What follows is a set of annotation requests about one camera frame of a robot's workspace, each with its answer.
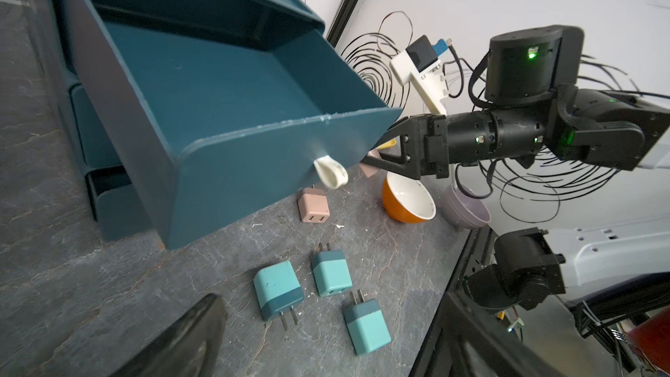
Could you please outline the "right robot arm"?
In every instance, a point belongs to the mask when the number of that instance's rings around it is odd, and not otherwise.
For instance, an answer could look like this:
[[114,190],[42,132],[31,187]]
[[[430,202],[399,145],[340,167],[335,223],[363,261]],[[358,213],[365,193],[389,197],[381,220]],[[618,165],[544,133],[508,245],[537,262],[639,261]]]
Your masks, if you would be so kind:
[[[646,165],[666,134],[669,112],[642,91],[577,87],[584,32],[550,25],[513,31],[490,40],[472,73],[485,78],[484,97],[471,96],[474,111],[447,114],[436,100],[429,73],[439,45],[419,38],[393,61],[401,83],[413,83],[430,113],[394,123],[382,141],[397,139],[399,155],[367,155],[364,163],[407,178],[448,178],[459,169],[507,159],[529,168],[543,149],[562,162],[616,170]],[[474,302],[493,312],[514,305],[532,309],[547,296],[603,279],[667,272],[669,235],[657,225],[593,231],[536,228],[499,237],[496,261],[465,279]]]

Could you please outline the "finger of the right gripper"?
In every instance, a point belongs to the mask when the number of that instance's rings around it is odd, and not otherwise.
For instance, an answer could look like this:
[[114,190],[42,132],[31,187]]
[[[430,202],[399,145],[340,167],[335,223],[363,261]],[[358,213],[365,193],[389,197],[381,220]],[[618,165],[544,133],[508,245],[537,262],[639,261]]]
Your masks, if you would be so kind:
[[419,177],[419,165],[415,162],[394,162],[383,158],[375,159],[367,155],[360,162],[367,163],[379,169],[383,169],[400,176],[405,176],[407,178]]
[[411,153],[414,150],[414,119],[411,116],[403,117],[395,122],[387,131],[382,134],[380,139],[373,145],[375,149],[380,149],[387,142],[396,139],[401,146],[403,153]]

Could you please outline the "pink plug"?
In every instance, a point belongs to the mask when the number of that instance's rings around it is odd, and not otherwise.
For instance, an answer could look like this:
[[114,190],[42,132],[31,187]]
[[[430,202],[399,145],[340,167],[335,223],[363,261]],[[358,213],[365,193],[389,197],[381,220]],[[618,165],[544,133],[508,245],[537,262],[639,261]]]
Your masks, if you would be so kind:
[[298,211],[303,223],[324,223],[330,217],[326,192],[304,188],[298,194]]
[[[380,153],[377,149],[369,151],[367,153],[367,156],[373,157],[375,159],[380,159]],[[377,168],[375,166],[372,166],[372,165],[369,165],[369,164],[364,163],[364,162],[361,162],[359,164],[359,168],[362,171],[363,175],[366,176],[366,178],[373,177],[380,171],[379,168]]]

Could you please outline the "teal top drawer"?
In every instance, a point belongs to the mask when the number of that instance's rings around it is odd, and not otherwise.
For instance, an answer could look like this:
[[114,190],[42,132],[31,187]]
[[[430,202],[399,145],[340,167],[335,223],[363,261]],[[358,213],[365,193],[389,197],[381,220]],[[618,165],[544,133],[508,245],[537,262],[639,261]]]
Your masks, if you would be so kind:
[[183,247],[357,164],[400,110],[300,0],[54,0],[68,66],[153,227]]

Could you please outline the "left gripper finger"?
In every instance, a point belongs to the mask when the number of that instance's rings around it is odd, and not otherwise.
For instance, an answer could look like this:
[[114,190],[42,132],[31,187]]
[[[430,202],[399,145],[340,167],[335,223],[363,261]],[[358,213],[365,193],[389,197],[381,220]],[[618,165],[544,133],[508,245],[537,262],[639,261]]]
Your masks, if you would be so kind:
[[211,376],[227,318],[222,298],[210,293],[113,375]]

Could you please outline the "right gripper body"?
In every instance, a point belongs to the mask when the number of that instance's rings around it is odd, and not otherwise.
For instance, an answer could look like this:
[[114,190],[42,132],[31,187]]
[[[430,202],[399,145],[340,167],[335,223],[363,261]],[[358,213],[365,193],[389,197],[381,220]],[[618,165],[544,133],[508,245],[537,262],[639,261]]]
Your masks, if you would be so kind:
[[449,178],[447,117],[423,114],[403,117],[397,122],[401,132],[400,174],[419,180],[423,176]]

